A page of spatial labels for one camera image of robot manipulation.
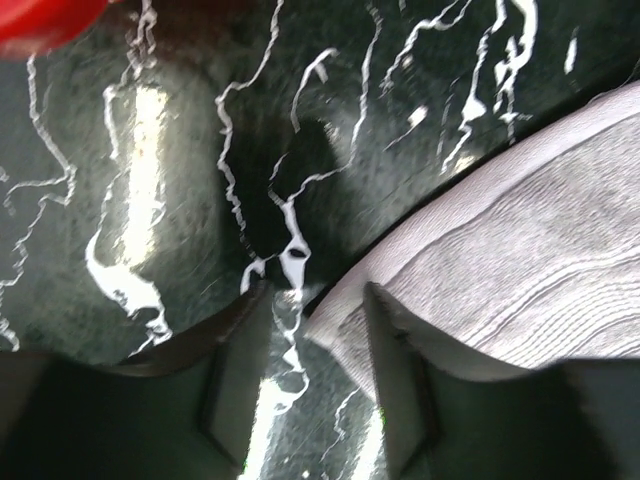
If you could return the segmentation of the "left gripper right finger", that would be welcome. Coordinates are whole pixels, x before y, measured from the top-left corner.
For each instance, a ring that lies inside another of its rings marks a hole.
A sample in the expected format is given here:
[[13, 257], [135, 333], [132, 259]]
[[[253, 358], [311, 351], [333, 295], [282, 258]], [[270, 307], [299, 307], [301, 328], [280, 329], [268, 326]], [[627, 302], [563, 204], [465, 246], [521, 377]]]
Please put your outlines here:
[[635, 479], [639, 363], [569, 359], [527, 370], [364, 289], [393, 479]]

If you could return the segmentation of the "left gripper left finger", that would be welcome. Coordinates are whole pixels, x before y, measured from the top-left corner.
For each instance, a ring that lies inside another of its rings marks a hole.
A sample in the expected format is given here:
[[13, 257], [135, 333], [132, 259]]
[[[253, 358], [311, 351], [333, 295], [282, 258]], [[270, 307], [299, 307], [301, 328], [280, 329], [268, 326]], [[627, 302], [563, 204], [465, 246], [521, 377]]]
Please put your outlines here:
[[5, 479], [234, 479], [271, 336], [259, 282], [214, 316], [116, 365], [1, 356]]

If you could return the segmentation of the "red plastic tray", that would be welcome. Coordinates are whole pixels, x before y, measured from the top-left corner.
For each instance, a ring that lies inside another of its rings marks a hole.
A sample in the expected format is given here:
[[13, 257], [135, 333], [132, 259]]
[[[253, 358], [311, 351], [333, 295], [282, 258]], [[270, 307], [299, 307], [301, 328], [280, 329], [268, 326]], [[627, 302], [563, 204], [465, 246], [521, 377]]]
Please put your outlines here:
[[26, 56], [65, 45], [109, 4], [108, 0], [2, 0], [1, 54]]

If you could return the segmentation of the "grey towel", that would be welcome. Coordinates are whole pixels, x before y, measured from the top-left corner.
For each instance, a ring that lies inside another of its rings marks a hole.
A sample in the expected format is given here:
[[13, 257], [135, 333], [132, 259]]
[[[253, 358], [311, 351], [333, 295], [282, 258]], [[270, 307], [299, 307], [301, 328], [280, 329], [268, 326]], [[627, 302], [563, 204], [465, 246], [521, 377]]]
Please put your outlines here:
[[639, 87], [493, 158], [410, 216], [326, 295], [306, 337], [375, 392], [363, 289], [533, 369], [639, 353]]

